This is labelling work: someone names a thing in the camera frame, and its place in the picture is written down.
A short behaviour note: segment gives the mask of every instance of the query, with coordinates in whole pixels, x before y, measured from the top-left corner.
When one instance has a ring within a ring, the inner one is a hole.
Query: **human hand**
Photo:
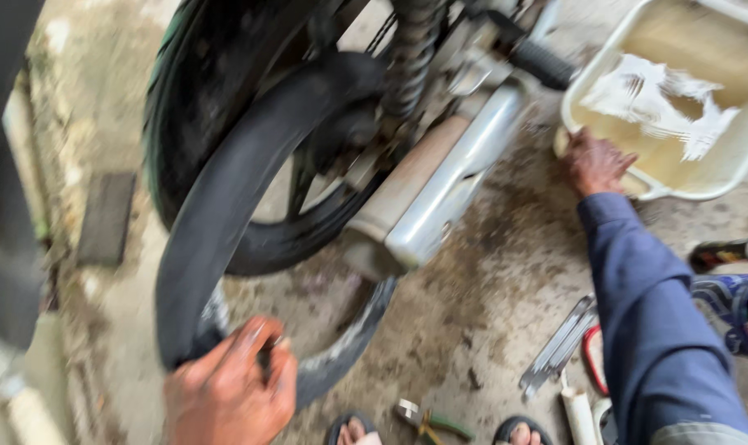
[[[288,339],[272,346],[267,377],[256,354],[282,334],[280,321],[253,317],[169,375],[163,392],[170,443],[268,444],[294,414],[297,359]]]
[[[637,154],[623,155],[610,141],[591,136],[586,126],[568,136],[561,165],[577,196],[582,199],[599,192],[624,193],[621,178],[635,163]]]

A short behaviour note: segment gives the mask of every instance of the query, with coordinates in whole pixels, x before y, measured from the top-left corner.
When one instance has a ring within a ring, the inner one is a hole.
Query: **blue sleeve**
[[[731,357],[693,303],[691,270],[643,227],[624,196],[597,193],[577,211],[622,443],[649,443],[658,429],[687,422],[748,434]]]

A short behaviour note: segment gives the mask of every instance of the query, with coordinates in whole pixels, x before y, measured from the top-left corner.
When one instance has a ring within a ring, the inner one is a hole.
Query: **black rubber inner tube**
[[[200,338],[201,311],[286,158],[328,116],[381,94],[384,71],[383,61],[360,53],[328,54],[306,63],[256,101],[211,156],[174,222],[157,275],[157,341],[168,370],[203,356],[219,341]],[[240,175],[250,166],[260,173]],[[298,409],[326,392],[357,360],[394,287],[393,279],[379,283],[333,346],[301,360]]]

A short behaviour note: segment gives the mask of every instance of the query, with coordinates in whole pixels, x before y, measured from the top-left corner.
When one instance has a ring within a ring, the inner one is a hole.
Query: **sandal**
[[[376,432],[374,423],[369,420],[369,418],[365,414],[359,411],[350,411],[335,418],[335,420],[333,421],[333,425],[330,426],[330,429],[327,431],[327,445],[337,445],[339,443],[341,426],[348,424],[349,419],[353,417],[358,419],[363,424],[363,429],[366,431],[367,435],[369,433]]]
[[[500,424],[500,427],[498,427],[498,430],[495,432],[495,440],[493,440],[493,444],[499,441],[508,442],[509,440],[511,440],[512,431],[514,431],[514,429],[517,428],[517,425],[521,422],[525,422],[527,424],[527,428],[531,429],[531,432],[538,432],[538,434],[542,437],[542,445],[553,445],[553,441],[549,438],[549,435],[547,435],[544,429],[538,426],[538,423],[536,423],[535,420],[526,416],[512,416],[506,419],[502,424]]]

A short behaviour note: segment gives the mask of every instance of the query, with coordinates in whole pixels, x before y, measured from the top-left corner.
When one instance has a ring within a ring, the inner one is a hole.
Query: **shock absorber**
[[[382,104],[389,116],[406,119],[423,93],[445,0],[394,0],[393,8],[398,27],[390,49]]]

